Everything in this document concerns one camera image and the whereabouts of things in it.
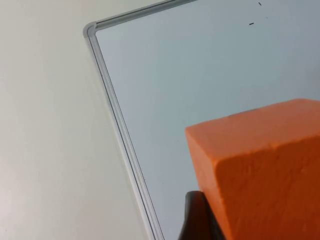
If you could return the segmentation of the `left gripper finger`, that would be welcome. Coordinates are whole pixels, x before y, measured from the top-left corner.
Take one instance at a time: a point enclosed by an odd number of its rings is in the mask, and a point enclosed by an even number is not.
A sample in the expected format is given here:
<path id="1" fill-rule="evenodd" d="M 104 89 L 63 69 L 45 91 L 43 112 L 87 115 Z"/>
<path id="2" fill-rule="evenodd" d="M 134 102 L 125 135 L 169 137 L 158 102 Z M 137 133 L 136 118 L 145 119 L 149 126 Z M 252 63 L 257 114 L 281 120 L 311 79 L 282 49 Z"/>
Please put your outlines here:
<path id="1" fill-rule="evenodd" d="M 179 240 L 224 240 L 225 236 L 201 191 L 185 195 L 184 222 Z"/>

